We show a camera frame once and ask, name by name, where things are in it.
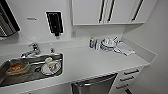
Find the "drawer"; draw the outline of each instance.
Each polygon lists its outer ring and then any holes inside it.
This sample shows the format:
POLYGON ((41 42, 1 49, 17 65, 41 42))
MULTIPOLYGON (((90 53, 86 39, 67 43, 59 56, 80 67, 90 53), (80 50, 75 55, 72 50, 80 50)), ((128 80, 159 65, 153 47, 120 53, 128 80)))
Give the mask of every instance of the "drawer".
POLYGON ((123 92, 124 90, 127 89, 128 86, 129 86, 129 84, 127 84, 127 83, 125 83, 125 84, 122 83, 122 84, 112 86, 110 89, 110 92, 108 94, 116 94, 119 92, 123 92))
POLYGON ((131 81, 137 77, 142 69, 143 66, 119 71, 115 81, 113 82, 113 85, 121 84, 125 81, 130 81, 131 83, 131 81))

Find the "white wall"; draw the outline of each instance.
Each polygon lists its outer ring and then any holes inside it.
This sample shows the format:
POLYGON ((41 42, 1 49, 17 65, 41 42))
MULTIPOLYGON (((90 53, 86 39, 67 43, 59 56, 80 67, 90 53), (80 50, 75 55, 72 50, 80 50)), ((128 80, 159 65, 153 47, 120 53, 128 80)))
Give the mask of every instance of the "white wall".
POLYGON ((118 36, 121 38, 125 25, 102 26, 72 26, 70 16, 70 0, 7 0, 21 31, 4 41, 0 41, 0 47, 30 44, 32 42, 47 43, 57 41, 69 41, 73 38, 90 38, 118 36), (50 33, 47 11, 61 11, 64 33, 57 39, 50 33))
POLYGON ((71 38, 69 0, 7 0, 21 31, 5 41, 4 44, 28 44, 31 42, 55 42, 71 38), (60 39, 50 33, 46 12, 62 12, 64 32, 60 39))
POLYGON ((126 26, 123 37, 158 54, 131 86, 133 94, 167 94, 168 0, 158 0, 147 23, 126 26))

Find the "white cabinet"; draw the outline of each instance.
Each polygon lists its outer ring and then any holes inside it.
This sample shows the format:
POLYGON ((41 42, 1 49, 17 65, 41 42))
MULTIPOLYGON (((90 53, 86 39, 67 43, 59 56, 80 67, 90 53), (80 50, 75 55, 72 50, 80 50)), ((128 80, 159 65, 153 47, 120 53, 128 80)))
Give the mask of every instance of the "white cabinet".
POLYGON ((157 0, 72 0, 73 25, 145 23, 157 0))
POLYGON ((104 24, 127 24, 134 3, 135 0, 108 0, 104 24))
POLYGON ((128 24, 145 23, 157 0, 136 0, 128 24))
POLYGON ((104 14, 107 0, 72 0, 73 24, 93 25, 99 23, 101 11, 104 14))
POLYGON ((124 91, 138 76, 144 66, 134 67, 131 69, 125 69, 118 72, 118 75, 113 82, 109 94, 114 94, 120 91, 124 91))
POLYGON ((72 94, 71 83, 65 83, 51 87, 46 86, 46 88, 33 90, 21 94, 72 94))
POLYGON ((135 0, 72 0, 73 25, 126 24, 135 0))

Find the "bottle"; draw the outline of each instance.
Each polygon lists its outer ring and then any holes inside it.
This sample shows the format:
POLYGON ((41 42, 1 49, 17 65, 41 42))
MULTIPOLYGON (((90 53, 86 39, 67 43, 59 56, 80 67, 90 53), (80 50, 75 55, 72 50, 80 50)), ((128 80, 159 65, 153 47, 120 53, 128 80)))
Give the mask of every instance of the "bottle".
POLYGON ((94 37, 91 37, 89 46, 90 46, 90 48, 94 47, 94 37))

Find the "sink drain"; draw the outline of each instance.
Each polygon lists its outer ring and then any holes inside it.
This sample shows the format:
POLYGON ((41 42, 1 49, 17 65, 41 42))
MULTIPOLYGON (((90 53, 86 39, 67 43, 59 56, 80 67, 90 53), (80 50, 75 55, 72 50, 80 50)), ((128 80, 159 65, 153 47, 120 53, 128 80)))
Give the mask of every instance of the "sink drain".
POLYGON ((40 67, 36 67, 35 69, 34 69, 34 72, 40 72, 41 71, 41 66, 40 67))

